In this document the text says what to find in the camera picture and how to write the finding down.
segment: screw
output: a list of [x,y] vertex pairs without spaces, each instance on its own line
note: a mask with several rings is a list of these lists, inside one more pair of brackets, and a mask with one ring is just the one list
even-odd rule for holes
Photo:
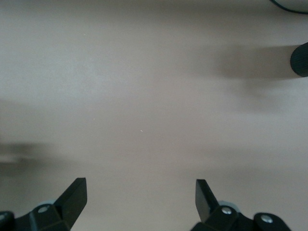
[[41,207],[41,208],[39,208],[38,213],[46,212],[48,209],[49,209],[49,205],[48,205],[48,206]]
[[266,223],[273,223],[273,219],[270,216],[262,215],[261,219],[262,219],[262,221],[264,221]]
[[230,215],[232,213],[232,210],[229,209],[228,207],[223,207],[221,209],[221,211],[224,213],[224,214],[227,214],[227,215]]

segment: ribbed black object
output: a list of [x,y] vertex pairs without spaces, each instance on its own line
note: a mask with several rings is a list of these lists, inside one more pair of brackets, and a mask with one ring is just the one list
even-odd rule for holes
[[308,77],[308,42],[293,51],[290,63],[295,73]]

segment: gray surface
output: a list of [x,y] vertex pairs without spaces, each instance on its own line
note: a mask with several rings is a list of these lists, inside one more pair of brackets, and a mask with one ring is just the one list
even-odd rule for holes
[[307,17],[269,1],[13,0],[0,22],[1,210],[86,177],[73,230],[188,231],[201,178],[250,218],[307,230],[308,79],[289,66]]

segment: black cable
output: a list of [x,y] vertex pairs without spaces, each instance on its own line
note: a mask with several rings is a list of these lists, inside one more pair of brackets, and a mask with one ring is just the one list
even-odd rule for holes
[[294,10],[290,10],[282,5],[280,5],[278,2],[276,2],[275,0],[270,0],[272,3],[274,3],[276,6],[278,6],[279,8],[288,11],[288,12],[292,12],[292,13],[300,13],[300,14],[308,14],[308,12],[304,12],[304,11],[294,11]]

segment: black mechanical bracket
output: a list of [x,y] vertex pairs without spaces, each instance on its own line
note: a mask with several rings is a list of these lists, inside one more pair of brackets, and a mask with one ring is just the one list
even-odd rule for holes
[[274,214],[257,213],[251,220],[232,206],[220,205],[205,180],[196,182],[195,201],[201,222],[191,231],[291,231]]
[[53,204],[39,205],[19,218],[1,211],[0,231],[69,231],[86,203],[86,179],[77,178]]

